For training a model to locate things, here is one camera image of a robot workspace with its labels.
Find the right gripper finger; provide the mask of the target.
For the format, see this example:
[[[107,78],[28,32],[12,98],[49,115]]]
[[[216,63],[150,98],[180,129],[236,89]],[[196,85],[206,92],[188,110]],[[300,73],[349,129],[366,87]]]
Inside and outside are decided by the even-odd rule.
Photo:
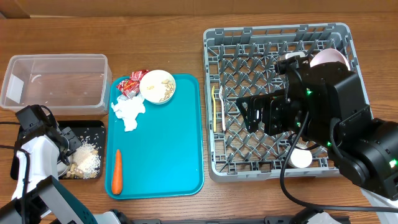
[[[261,110],[250,110],[247,112],[247,129],[248,131],[257,131],[259,129],[259,124],[262,121]]]
[[[263,108],[262,99],[262,95],[244,96],[236,99],[236,105],[240,111],[261,110]]]

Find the white plastic fork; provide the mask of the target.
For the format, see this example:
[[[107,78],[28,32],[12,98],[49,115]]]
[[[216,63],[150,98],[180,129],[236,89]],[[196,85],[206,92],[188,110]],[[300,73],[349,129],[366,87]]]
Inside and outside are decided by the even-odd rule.
[[[221,103],[221,125],[223,132],[226,131],[226,124],[225,124],[225,116],[224,116],[224,98],[223,98],[223,86],[220,85],[220,89],[218,92],[218,97]]]

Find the yellow plastic spoon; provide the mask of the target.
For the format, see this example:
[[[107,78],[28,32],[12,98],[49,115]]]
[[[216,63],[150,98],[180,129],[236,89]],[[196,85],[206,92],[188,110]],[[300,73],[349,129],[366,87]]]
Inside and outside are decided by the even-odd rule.
[[[213,106],[213,133],[216,133],[216,100],[215,100],[215,86],[211,89],[211,99]]]

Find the white cup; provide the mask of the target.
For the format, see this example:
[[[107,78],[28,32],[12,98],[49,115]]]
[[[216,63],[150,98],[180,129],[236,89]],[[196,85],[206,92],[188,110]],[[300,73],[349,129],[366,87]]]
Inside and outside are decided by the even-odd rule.
[[[307,168],[312,163],[312,153],[305,150],[306,146],[298,143],[292,152],[288,165],[294,168]]]

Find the pink round plate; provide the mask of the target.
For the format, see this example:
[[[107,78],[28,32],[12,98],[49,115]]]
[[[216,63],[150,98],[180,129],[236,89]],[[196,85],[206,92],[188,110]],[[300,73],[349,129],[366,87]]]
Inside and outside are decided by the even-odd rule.
[[[314,56],[314,58],[312,58],[310,61],[310,66],[314,67],[316,65],[328,62],[341,62],[346,65],[348,70],[351,70],[347,58],[336,49],[325,49],[317,53],[316,56]]]

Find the grey bowl with rice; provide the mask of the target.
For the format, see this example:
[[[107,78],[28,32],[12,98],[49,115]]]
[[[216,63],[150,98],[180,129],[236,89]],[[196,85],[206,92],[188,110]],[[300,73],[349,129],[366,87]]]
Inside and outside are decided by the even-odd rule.
[[[70,170],[73,164],[73,155],[68,156],[68,160],[69,160],[69,165],[63,163],[61,159],[58,160],[57,162],[58,177],[65,175]]]

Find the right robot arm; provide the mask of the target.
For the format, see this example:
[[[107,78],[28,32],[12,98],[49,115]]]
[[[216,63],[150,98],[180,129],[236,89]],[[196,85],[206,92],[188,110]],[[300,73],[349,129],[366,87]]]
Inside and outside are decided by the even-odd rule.
[[[396,223],[397,123],[372,116],[359,75],[344,63],[288,59],[275,70],[285,88],[236,101],[246,129],[290,132],[289,154],[301,140],[325,147],[340,174],[368,194],[366,211]]]

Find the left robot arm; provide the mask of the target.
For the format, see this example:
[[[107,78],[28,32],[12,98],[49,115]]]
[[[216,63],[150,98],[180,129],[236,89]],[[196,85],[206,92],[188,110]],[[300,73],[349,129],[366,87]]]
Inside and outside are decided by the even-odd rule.
[[[99,223],[58,180],[57,164],[68,165],[69,138],[58,129],[44,106],[29,105],[16,113],[22,130],[11,148],[19,160],[18,183],[11,201],[1,208],[1,223],[40,223],[55,215],[55,223]]]

